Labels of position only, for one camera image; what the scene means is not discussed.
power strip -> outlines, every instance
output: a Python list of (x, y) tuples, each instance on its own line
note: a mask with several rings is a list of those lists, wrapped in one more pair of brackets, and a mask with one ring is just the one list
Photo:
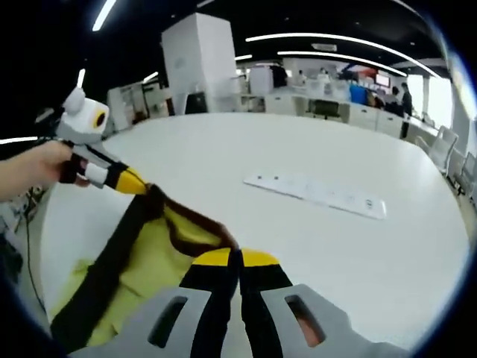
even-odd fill
[(304, 175), (256, 174), (244, 183), (372, 219), (383, 220), (387, 216), (385, 202), (375, 195), (326, 185)]

yellow cloth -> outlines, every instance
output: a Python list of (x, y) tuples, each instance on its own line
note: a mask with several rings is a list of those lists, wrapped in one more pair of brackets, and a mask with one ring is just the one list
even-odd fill
[[(127, 269), (121, 274), (120, 284), (107, 311), (93, 330), (88, 346), (101, 345), (121, 332), (124, 320), (145, 300), (161, 289), (178, 286), (189, 270), (193, 257), (177, 251), (169, 239), (165, 219), (172, 221), (179, 240), (219, 246), (221, 239), (165, 207), (164, 216), (144, 225), (133, 250)], [(71, 300), (86, 277), (93, 262), (80, 260), (71, 273), (62, 298), (51, 311), (55, 317)]]

cable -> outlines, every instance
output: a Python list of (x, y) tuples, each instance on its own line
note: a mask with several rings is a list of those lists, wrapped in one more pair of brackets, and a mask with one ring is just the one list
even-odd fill
[(42, 307), (43, 312), (46, 313), (45, 305), (43, 304), (42, 300), (40, 300), (40, 296), (38, 295), (37, 287), (35, 286), (35, 281), (33, 279), (33, 274), (31, 273), (30, 228), (29, 228), (30, 222), (28, 220), (28, 214), (30, 213), (30, 210), (31, 210), (32, 198), (33, 198), (33, 189), (30, 189), (28, 190), (28, 206), (27, 206), (27, 209), (25, 210), (25, 226), (27, 231), (27, 267), (28, 267), (28, 273), (30, 275), (31, 285), (35, 292), (35, 296), (37, 297), (38, 303), (40, 304), (40, 307)]

office chair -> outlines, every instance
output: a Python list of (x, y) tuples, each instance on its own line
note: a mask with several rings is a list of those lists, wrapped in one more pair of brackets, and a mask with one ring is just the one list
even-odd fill
[(467, 153), (461, 172), (454, 175), (454, 180), (458, 185), (458, 195), (470, 194), (473, 191), (476, 182), (473, 175), (475, 166), (476, 157), (470, 152)]
[(437, 138), (431, 146), (421, 136), (416, 137), (415, 144), (427, 153), (439, 172), (447, 176), (450, 154), (454, 150), (458, 138), (457, 134), (442, 125), (439, 128)]

black ceiling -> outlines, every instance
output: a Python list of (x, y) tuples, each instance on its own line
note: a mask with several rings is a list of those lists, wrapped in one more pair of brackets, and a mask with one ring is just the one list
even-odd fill
[[(8, 125), (12, 131), (24, 133), (22, 126), (31, 122), (38, 109), (64, 99), (83, 67), (83, 88), (88, 96), (99, 100), (105, 100), (109, 88), (140, 81), (154, 71), (164, 78), (160, 34), (195, 11), (228, 19), (236, 55), (253, 54), (254, 60), (277, 58), (277, 51), (313, 51), (310, 44), (316, 39), (245, 42), (247, 37), (290, 31), (358, 37), (416, 59), (440, 57), (437, 46), (429, 39), (426, 23), (392, 0), (214, 0), (197, 9), (200, 2), (117, 0), (103, 28), (93, 33), (91, 28), (104, 0), (43, 0), (34, 19), (24, 19), (14, 36), (5, 40), (4, 48), (11, 48), (4, 52), (9, 62), (6, 83), (12, 97), (8, 101), (16, 118)], [(13, 6), (25, 16), (21, 1), (15, 1)], [(338, 45), (340, 54), (388, 65), (403, 61), (369, 46), (331, 43)], [(10, 132), (3, 130), (1, 134), (8, 136)]]
[(440, 57), (426, 23), (394, 1), (277, 2), (215, 0), (197, 9), (200, 1), (195, 0), (118, 0), (90, 42), (84, 88), (102, 99), (107, 89), (140, 81), (154, 71), (164, 77), (160, 34), (195, 11), (229, 20), (236, 55), (252, 54), (254, 60), (278, 58), (278, 51), (313, 51), (311, 43), (319, 42), (337, 44), (340, 54), (387, 65), (402, 61), (386, 51), (345, 41), (290, 38), (245, 42), (247, 37), (285, 32), (340, 34), (386, 45), (417, 59)]

